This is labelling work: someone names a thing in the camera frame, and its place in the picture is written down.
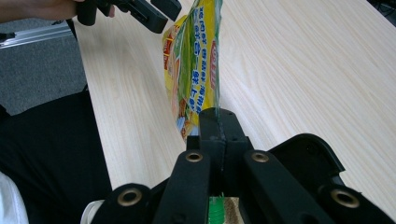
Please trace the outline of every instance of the snack bag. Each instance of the snack bag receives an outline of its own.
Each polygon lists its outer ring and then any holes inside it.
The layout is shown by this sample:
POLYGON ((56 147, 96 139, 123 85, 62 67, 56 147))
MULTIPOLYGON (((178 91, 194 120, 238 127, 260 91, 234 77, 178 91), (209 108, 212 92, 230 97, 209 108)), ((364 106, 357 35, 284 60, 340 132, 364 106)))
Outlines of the snack bag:
POLYGON ((163 36, 165 86, 183 139, 198 134, 198 115, 219 107, 222 0, 195 0, 189 15, 163 36))

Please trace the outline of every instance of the black pants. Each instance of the black pants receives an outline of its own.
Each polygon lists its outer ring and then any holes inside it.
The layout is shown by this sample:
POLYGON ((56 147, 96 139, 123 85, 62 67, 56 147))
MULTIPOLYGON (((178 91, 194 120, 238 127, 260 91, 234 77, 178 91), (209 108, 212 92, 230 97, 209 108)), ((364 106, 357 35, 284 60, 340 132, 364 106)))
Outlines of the black pants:
POLYGON ((0 121, 0 171, 30 223, 79 223, 88 203, 111 192, 88 92, 0 121))

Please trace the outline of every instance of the light wood surface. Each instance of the light wood surface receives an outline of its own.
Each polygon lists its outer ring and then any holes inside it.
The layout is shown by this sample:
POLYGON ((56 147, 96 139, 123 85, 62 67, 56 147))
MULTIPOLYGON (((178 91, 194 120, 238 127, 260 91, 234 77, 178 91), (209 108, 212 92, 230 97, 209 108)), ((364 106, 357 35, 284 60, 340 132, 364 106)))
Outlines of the light wood surface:
MULTIPOLYGON (((186 14, 192 1, 180 2, 186 14)), ((98 14, 76 28, 111 183, 154 187, 185 148, 162 36, 98 14)), ((220 103, 253 146, 322 137, 346 185, 396 219, 396 29, 365 0, 224 0, 221 14, 220 103)))

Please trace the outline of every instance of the person's arm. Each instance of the person's arm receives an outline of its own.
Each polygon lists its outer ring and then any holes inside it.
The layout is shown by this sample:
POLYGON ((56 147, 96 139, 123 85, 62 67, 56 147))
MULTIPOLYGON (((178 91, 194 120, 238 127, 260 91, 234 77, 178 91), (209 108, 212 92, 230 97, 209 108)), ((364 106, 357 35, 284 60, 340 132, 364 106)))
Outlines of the person's arm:
MULTIPOLYGON (((27 18, 65 20, 76 16, 76 3, 84 0, 0 0, 0 22, 27 18)), ((110 12, 114 17, 114 7, 110 12)))

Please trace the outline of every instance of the gray carpet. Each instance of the gray carpet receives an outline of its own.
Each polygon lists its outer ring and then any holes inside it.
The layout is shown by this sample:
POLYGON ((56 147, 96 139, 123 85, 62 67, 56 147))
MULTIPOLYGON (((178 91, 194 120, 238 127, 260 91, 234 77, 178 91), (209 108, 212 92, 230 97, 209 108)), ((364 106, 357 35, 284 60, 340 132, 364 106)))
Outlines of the gray carpet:
MULTIPOLYGON (((396 13, 387 18, 396 24, 396 13)), ((52 21, 42 20, 8 22, 0 24, 0 33, 51 24, 52 21)), ((11 115, 82 91, 85 84, 78 43, 71 35, 0 49, 0 105, 11 115)))

